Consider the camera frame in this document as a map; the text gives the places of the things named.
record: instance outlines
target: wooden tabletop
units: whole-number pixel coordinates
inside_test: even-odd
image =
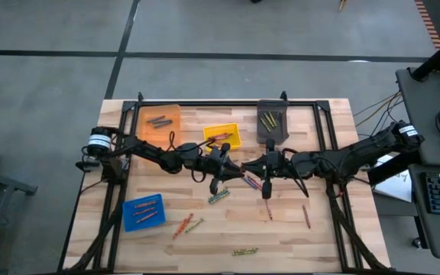
[[[339,147],[358,141],[349,101],[329,101]],[[98,125],[118,127],[122,102],[105,100]],[[240,164],[257,159],[264,152],[256,142],[255,107],[182,107],[181,115],[183,142],[201,142],[202,129],[206,126],[236,122],[241,130],[242,148],[231,151],[230,158]],[[297,151],[318,150],[312,109],[292,106],[288,108],[287,116],[290,138],[282,147]],[[322,123],[326,144],[330,144],[323,115]],[[83,188],[97,182],[100,176],[101,171],[87,174]],[[365,173],[358,176],[367,178]],[[173,176],[163,172],[155,163],[132,157],[126,200],[162,194],[167,221],[155,228],[128,233],[122,226],[115,272],[340,271],[323,180],[314,177],[306,181],[309,199],[292,180],[273,180],[273,196],[268,201],[273,213],[271,221],[260,191],[252,189],[241,179],[225,182],[223,185],[230,189],[231,195],[209,205],[210,179],[207,176],[204,183],[195,183],[188,170]],[[95,238],[105,191],[106,184],[103,183],[81,195],[64,267],[77,262]],[[379,261],[389,266],[370,187],[354,181],[348,185],[348,192],[358,234]],[[308,210],[311,229],[305,222],[302,205]],[[189,234],[173,240],[174,232],[190,212],[194,213],[192,222],[200,218],[205,222]],[[354,266],[347,235],[345,245],[350,266]],[[109,241],[105,243],[104,263],[108,259],[108,246]],[[254,255],[231,255],[233,250],[242,248],[259,250]]]

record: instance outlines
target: orange warning stripe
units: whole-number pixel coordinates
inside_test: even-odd
[[[437,34],[437,31],[435,31],[434,23],[432,23],[429,13],[427,12],[427,8],[425,8],[424,3],[422,1],[417,1],[417,0],[416,0],[416,6],[417,6],[417,10],[419,10],[422,20],[424,21],[425,28],[427,29],[427,32],[431,37],[431,41],[434,44],[434,47],[436,49],[440,49],[440,38],[439,35]]]

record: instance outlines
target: paper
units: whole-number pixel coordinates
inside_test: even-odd
[[[378,167],[392,158],[393,157],[389,155],[380,157],[376,166]],[[405,170],[402,173],[377,184],[374,187],[374,192],[401,199],[406,202],[412,202],[412,180],[410,179],[409,171]]]

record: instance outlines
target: concrete floor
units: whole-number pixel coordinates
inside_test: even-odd
[[[132,0],[0,0],[0,49],[118,50]],[[413,0],[142,0],[128,51],[424,57],[434,51]],[[79,149],[97,122],[114,58],[0,57],[0,172],[39,186],[16,196],[0,236],[0,269],[57,268],[78,193]],[[353,112],[397,91],[418,64],[125,59],[114,99],[349,98]],[[393,111],[406,118],[403,105]],[[378,118],[358,128],[369,134]],[[440,273],[416,251],[411,218],[382,217],[398,270]]]

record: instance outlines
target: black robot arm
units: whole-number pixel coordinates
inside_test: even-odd
[[[122,139],[120,149],[112,150],[113,136]],[[124,154],[134,154],[146,160],[157,163],[160,168],[168,173],[179,173],[183,167],[188,170],[202,173],[203,181],[207,174],[213,175],[210,184],[210,193],[218,192],[220,182],[243,177],[241,168],[235,165],[228,157],[230,144],[223,144],[221,149],[211,147],[209,155],[202,155],[203,144],[207,146],[215,140],[211,139],[202,144],[187,143],[179,147],[171,146],[167,150],[155,147],[152,144],[137,139],[134,135],[127,135],[119,132],[117,128],[96,127],[91,131],[86,155],[94,157],[103,165],[103,176],[107,179],[116,179],[121,174],[121,161],[118,159]]]
[[[390,152],[410,152],[417,150],[424,141],[412,125],[404,121],[392,123],[388,128],[351,144],[340,150],[296,152],[291,149],[274,150],[274,142],[268,141],[266,154],[261,158],[243,163],[242,168],[264,180],[263,198],[271,197],[273,177],[294,179],[299,188],[308,197],[303,180],[318,176],[333,183],[346,184],[358,172],[359,168]],[[286,152],[293,153],[290,160]]]

